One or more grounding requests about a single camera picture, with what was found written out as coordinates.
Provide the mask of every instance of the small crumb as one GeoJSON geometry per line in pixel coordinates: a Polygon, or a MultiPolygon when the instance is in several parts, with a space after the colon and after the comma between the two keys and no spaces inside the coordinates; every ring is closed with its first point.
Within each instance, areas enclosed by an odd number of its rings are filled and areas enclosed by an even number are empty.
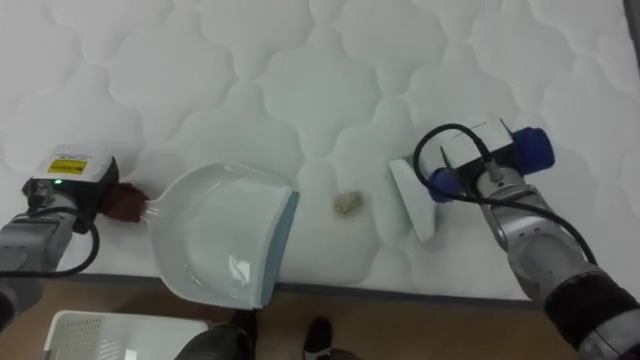
{"type": "Polygon", "coordinates": [[[336,214],[347,217],[355,214],[362,208],[363,203],[362,193],[360,191],[353,191],[336,196],[333,201],[333,209],[336,214]]]}

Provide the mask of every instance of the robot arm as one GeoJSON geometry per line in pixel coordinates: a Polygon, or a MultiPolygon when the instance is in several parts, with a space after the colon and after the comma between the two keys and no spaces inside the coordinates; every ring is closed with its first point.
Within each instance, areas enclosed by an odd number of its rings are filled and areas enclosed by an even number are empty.
{"type": "Polygon", "coordinates": [[[640,304],[596,265],[580,233],[524,180],[524,175],[555,163],[546,134],[530,128],[511,133],[504,126],[485,126],[478,132],[487,129],[489,145],[458,124],[428,133],[413,156],[418,179],[438,202],[480,205],[524,293],[544,309],[581,359],[640,359],[640,304]],[[473,144],[460,145],[456,134],[445,144],[453,147],[442,147],[447,168],[427,180],[420,170],[420,153],[445,130],[459,130],[473,144]]]}
{"type": "MultiPolygon", "coordinates": [[[[54,194],[42,183],[43,208],[76,209],[68,197],[54,194]]],[[[56,270],[73,235],[76,217],[54,213],[40,217],[19,215],[0,230],[0,272],[56,270]]],[[[42,278],[0,278],[0,331],[42,297],[42,278]]]]}
{"type": "MultiPolygon", "coordinates": [[[[491,181],[488,173],[480,176],[476,188],[482,197],[551,210],[516,170],[500,172],[499,181],[491,181]]],[[[640,358],[640,305],[602,269],[585,261],[571,236],[536,214],[481,207],[523,291],[542,306],[581,359],[640,358]]]]}
{"type": "Polygon", "coordinates": [[[40,300],[44,279],[73,275],[93,262],[99,249],[93,219],[118,178],[104,149],[61,145],[25,184],[27,212],[0,229],[0,332],[40,300]],[[82,264],[56,271],[74,232],[90,232],[92,250],[82,264]]]}

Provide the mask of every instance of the white dustpan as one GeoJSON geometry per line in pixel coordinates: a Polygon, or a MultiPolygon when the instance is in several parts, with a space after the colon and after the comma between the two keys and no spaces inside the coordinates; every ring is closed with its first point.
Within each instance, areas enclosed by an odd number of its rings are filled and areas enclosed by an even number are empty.
{"type": "Polygon", "coordinates": [[[217,163],[147,203],[160,276],[176,295],[238,309],[267,304],[298,193],[240,164],[217,163]]]}

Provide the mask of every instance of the yellow label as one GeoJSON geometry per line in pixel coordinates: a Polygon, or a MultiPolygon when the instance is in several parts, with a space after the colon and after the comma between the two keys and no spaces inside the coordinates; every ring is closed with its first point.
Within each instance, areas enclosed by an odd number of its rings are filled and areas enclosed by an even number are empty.
{"type": "Polygon", "coordinates": [[[49,173],[82,175],[87,162],[85,160],[53,160],[49,173]]]}

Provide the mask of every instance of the quilted mattress surface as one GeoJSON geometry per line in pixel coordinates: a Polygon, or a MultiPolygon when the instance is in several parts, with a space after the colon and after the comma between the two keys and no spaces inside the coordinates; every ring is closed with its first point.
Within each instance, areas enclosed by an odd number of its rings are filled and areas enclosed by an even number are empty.
{"type": "MultiPolygon", "coordinates": [[[[109,147],[151,198],[236,161],[300,191],[282,282],[522,298],[477,207],[439,208],[423,245],[387,166],[436,125],[502,118],[549,132],[557,165],[530,182],[640,296],[640,80],[620,0],[2,1],[0,79],[1,224],[57,144],[109,147]],[[364,208],[343,219],[349,191],[364,208]]],[[[88,272],[157,275],[145,224],[98,226],[88,272]]],[[[62,267],[88,249],[75,239],[62,267]]]]}

